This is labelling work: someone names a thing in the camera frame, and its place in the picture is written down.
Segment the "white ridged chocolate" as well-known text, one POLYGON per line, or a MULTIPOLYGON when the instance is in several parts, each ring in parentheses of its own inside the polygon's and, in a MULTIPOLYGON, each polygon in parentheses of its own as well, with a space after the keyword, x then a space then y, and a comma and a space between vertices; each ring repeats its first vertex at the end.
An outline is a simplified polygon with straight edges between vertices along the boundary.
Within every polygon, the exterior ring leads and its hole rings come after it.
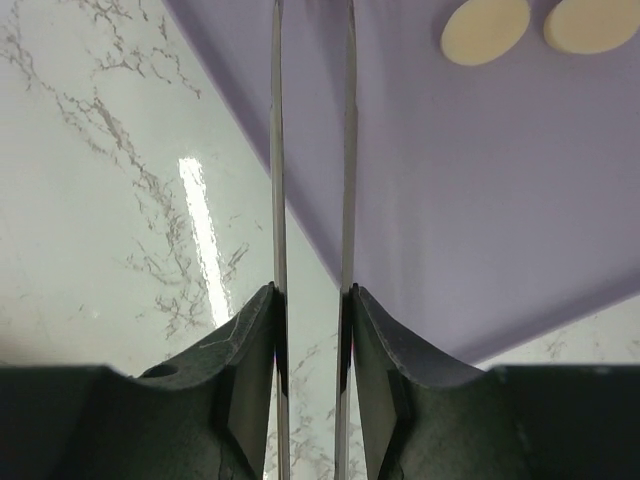
POLYGON ((440 38, 443 55, 462 66, 489 63, 513 48, 530 23, 524 0, 470 0, 448 19, 440 38))

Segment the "cream oval chocolate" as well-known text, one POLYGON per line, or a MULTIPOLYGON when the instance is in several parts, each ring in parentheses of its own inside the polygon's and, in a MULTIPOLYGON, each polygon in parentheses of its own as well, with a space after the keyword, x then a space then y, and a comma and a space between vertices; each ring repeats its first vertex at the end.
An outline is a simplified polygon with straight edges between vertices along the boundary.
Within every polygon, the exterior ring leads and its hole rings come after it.
POLYGON ((622 46, 638 29, 636 0, 564 0, 547 15, 543 33, 560 52, 592 55, 622 46))

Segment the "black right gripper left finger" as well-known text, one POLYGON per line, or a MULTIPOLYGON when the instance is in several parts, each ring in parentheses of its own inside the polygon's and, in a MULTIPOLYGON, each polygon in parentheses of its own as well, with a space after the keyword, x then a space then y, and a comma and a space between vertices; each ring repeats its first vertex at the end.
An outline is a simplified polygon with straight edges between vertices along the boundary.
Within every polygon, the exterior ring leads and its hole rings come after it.
POLYGON ((264 285, 138 377, 101 365, 3 368, 2 477, 260 478, 282 305, 264 285))

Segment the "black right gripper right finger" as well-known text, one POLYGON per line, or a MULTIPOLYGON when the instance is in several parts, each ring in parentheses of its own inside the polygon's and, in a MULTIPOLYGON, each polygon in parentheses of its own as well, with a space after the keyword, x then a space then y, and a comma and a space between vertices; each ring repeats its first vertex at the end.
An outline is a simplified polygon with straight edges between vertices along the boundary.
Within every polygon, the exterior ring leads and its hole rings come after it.
POLYGON ((481 370, 351 291, 354 361, 371 479, 635 479, 635 365, 481 370))

